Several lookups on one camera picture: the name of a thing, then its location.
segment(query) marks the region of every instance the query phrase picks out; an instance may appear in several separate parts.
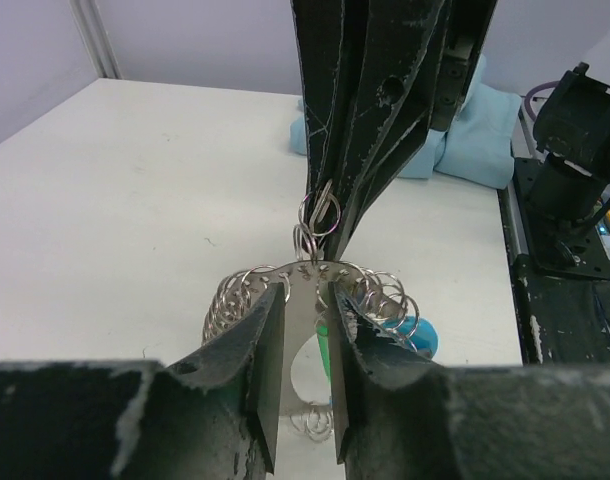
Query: blue towel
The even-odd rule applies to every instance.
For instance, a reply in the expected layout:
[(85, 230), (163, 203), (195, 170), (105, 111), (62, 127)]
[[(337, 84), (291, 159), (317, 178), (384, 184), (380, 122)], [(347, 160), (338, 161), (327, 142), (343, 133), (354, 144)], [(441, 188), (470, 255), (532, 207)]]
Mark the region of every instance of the blue towel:
[[(434, 170), (492, 188), (505, 188), (514, 173), (510, 142), (521, 98), (481, 83), (486, 59), (481, 55), (461, 111), (447, 133), (430, 130), (423, 147), (399, 177), (430, 178)], [(290, 127), (293, 151), (307, 155), (305, 119)]]

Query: white tabletop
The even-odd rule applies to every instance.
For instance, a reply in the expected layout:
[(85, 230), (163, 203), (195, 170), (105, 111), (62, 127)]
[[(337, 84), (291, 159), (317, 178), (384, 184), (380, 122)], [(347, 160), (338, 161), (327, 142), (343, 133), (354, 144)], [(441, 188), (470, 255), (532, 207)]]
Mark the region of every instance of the white tabletop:
[[(297, 115), (293, 96), (98, 80), (1, 144), (0, 359), (195, 350), (224, 276), (294, 259)], [(437, 362), (521, 363), (495, 190), (396, 180), (344, 258), (400, 277)]]

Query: scuffed black surface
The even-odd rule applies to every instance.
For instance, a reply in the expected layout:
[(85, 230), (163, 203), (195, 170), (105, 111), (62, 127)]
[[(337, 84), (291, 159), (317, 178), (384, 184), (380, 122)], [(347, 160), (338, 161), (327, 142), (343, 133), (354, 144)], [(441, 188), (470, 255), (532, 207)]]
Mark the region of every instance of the scuffed black surface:
[[(513, 180), (534, 268), (542, 275), (610, 280), (610, 261), (596, 229), (592, 228), (582, 236), (565, 235), (559, 231), (556, 222), (542, 216), (530, 206), (528, 197), (531, 188), (543, 169), (536, 159), (517, 158)], [(552, 182), (548, 186), (548, 195), (556, 191), (556, 187), (557, 184)], [(578, 265), (575, 265), (573, 260), (571, 264), (563, 262), (560, 251), (555, 247), (558, 240), (563, 241), (579, 258)]]
[[(462, 104), (495, 0), (292, 0), (312, 198), (331, 179), (341, 257), (365, 211)], [(307, 206), (307, 217), (314, 202)], [(329, 212), (326, 222), (336, 215)]]
[(447, 369), (384, 336), (331, 288), (348, 480), (610, 478), (610, 367)]
[(527, 363), (610, 362), (610, 281), (545, 276), (519, 255), (512, 283)]
[(107, 478), (116, 421), (156, 368), (132, 367), (0, 364), (0, 479)]
[(276, 455), (284, 286), (165, 370), (0, 364), (0, 479), (263, 479)]

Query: metal rings bundle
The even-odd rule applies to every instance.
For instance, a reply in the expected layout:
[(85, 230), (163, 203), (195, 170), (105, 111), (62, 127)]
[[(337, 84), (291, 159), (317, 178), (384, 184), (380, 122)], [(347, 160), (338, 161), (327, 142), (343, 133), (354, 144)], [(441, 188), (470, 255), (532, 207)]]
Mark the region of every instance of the metal rings bundle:
[[(398, 337), (406, 345), (416, 350), (412, 336), (416, 332), (420, 312), (416, 301), (405, 291), (402, 283), (394, 275), (374, 271), (349, 262), (326, 262), (320, 258), (325, 237), (336, 230), (340, 224), (341, 209), (338, 200), (331, 194), (331, 183), (328, 182), (316, 198), (312, 217), (305, 221), (305, 212), (310, 196), (307, 195), (298, 210), (298, 224), (294, 227), (293, 239), (296, 258), (299, 263), (288, 264), (276, 268), (271, 265), (261, 265), (236, 272), (224, 278), (216, 290), (203, 326), (203, 343), (206, 343), (221, 333), (236, 325), (249, 312), (254, 302), (267, 289), (270, 283), (283, 281), (285, 283), (285, 303), (287, 305), (292, 288), (295, 287), (295, 303), (290, 319), (305, 328), (303, 334), (307, 338), (305, 327), (308, 318), (313, 321), (312, 335), (317, 326), (327, 325), (328, 289), (327, 283), (340, 283), (354, 298), (361, 311), (374, 323), (380, 325), (392, 335)], [(333, 215), (332, 226), (324, 231), (317, 230), (323, 220)], [(307, 308), (308, 302), (299, 303), (298, 299), (306, 299), (307, 295), (316, 297), (311, 302), (311, 316)], [(405, 325), (408, 312), (413, 310), (414, 323)], [(333, 417), (330, 405), (311, 405), (307, 411), (290, 416), (297, 431), (307, 435), (316, 442), (328, 439), (333, 432)]]
[[(236, 325), (252, 307), (249, 275), (252, 273), (269, 273), (274, 270), (276, 270), (276, 267), (272, 265), (259, 265), (249, 270), (236, 272), (225, 277), (219, 283), (203, 323), (203, 343)], [(285, 303), (287, 303), (291, 295), (291, 284), (286, 274), (281, 273), (279, 277), (285, 281)], [(260, 282), (263, 288), (267, 289), (270, 278), (262, 275)]]

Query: purple cable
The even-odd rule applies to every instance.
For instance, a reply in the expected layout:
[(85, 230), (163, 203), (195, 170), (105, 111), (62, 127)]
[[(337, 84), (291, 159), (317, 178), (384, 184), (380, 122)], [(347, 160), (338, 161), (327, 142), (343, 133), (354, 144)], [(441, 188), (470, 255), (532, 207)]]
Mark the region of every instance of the purple cable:
[(527, 95), (525, 95), (525, 100), (523, 100), (523, 105), (525, 105), (525, 111), (529, 118), (532, 119), (532, 122), (536, 121), (536, 113), (534, 113), (534, 109), (532, 108), (532, 98), (537, 93), (542, 92), (543, 90), (549, 90), (550, 88), (555, 88), (558, 85), (558, 80), (554, 82), (541, 83), (540, 85), (536, 85), (532, 88)]

